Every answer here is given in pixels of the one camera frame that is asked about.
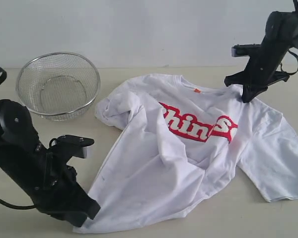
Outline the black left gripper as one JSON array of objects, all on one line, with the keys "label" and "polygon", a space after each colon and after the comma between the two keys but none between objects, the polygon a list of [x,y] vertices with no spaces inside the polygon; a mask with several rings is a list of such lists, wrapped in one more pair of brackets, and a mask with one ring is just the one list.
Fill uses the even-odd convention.
[{"label": "black left gripper", "polygon": [[90,198],[76,180],[77,172],[67,162],[86,158],[84,148],[43,148],[25,153],[28,191],[36,208],[52,218],[81,227],[94,219],[100,205]]}]

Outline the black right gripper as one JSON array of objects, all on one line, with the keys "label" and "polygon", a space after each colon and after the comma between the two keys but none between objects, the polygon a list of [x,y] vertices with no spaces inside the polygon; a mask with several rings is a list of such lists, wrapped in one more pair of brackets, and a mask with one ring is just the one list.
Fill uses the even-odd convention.
[{"label": "black right gripper", "polygon": [[249,56],[245,70],[225,77],[225,86],[243,85],[241,99],[243,103],[251,102],[256,96],[267,91],[268,86],[288,80],[285,72],[277,71],[287,51],[287,47],[260,47],[256,53]]}]

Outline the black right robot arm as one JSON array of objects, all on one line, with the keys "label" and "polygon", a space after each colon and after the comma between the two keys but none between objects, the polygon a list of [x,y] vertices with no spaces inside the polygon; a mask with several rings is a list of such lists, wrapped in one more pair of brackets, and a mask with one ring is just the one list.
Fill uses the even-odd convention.
[{"label": "black right robot arm", "polygon": [[245,69],[226,76],[224,84],[242,85],[241,99],[251,102],[268,87],[279,81],[288,81],[293,75],[282,68],[282,60],[289,53],[298,63],[298,55],[291,48],[298,50],[298,0],[294,2],[294,11],[270,13],[265,36],[261,44],[235,45],[231,48],[233,57],[249,57]]}]

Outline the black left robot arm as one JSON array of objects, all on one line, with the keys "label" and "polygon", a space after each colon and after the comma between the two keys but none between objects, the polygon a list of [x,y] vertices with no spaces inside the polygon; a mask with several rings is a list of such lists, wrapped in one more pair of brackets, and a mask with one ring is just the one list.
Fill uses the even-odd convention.
[{"label": "black left robot arm", "polygon": [[94,140],[62,135],[45,147],[29,110],[18,102],[0,100],[0,168],[30,197],[30,209],[81,227],[100,211],[68,165],[72,157],[86,158]]}]

